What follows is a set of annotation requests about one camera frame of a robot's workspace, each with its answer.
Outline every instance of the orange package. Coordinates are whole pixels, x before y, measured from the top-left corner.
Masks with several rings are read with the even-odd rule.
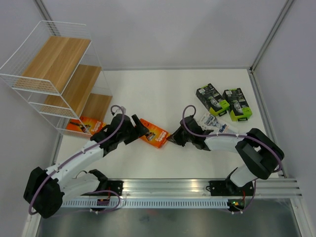
[[[170,136],[170,133],[142,118],[140,119],[140,122],[149,130],[146,135],[141,137],[143,141],[157,148],[162,147],[166,143],[167,137]]]
[[[98,121],[94,118],[80,117],[80,120],[71,119],[66,129],[84,133],[88,133],[89,131],[93,135],[94,133],[101,131],[101,129],[106,125],[105,122]]]

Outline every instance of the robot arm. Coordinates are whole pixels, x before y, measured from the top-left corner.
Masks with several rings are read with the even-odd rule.
[[[128,116],[116,114],[111,124],[106,125],[100,132],[94,134],[90,141],[82,147],[81,151],[83,153],[66,163],[62,168],[59,168],[60,164],[53,165],[45,170],[40,167],[35,168],[30,174],[23,196],[24,199],[31,203],[39,186],[51,173],[54,174],[45,182],[33,204],[33,208],[43,218],[48,218],[56,213],[65,201],[85,193],[105,190],[108,178],[98,170],[91,170],[76,179],[74,177],[91,163],[115,150],[119,143],[124,142],[127,145],[149,132],[136,115],[133,115],[132,118],[136,124],[135,127]],[[114,136],[98,145],[99,142],[109,137],[118,128],[121,121],[123,122]],[[95,147],[86,151],[86,148],[91,146]]]
[[[194,136],[187,129],[194,134],[205,136]],[[262,144],[274,151],[280,160],[284,158],[283,151],[257,128],[251,129],[244,135],[256,139],[261,144],[247,138],[241,138],[242,134],[239,135],[240,137],[235,135],[207,137],[210,132],[204,131],[193,116],[188,116],[180,121],[180,127],[168,137],[168,140],[180,146],[190,142],[199,150],[222,150],[238,153],[245,165],[235,169],[227,177],[226,187],[228,190],[236,190],[258,178],[268,179],[271,173],[274,172],[278,166],[278,161]]]

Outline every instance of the wooden shelf board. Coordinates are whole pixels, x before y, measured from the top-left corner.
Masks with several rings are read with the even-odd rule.
[[[78,116],[80,116],[100,72],[101,67],[79,64],[62,94]],[[48,95],[45,104],[68,108],[61,97],[55,95]]]
[[[103,121],[112,96],[91,93],[81,116]]]
[[[49,80],[59,92],[62,92],[90,41],[51,36],[21,76]],[[16,86],[23,87],[25,80],[27,79],[20,78]],[[33,89],[40,90],[45,85],[47,84],[41,81],[32,80]]]

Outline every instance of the white wall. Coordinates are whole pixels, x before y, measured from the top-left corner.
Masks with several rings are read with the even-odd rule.
[[[297,0],[257,69],[286,167],[316,225],[316,1]]]
[[[41,20],[32,0],[5,0],[0,7],[0,65]],[[0,79],[0,236],[21,235],[28,204],[23,199],[30,172],[46,167],[57,132]]]
[[[43,0],[87,24],[105,69],[245,67],[285,0]]]

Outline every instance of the green and black box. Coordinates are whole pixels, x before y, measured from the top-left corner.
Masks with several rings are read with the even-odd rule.
[[[224,90],[223,97],[230,104],[230,116],[232,121],[247,121],[252,111],[240,88]]]
[[[197,89],[196,96],[214,116],[222,116],[227,113],[229,103],[211,83]]]

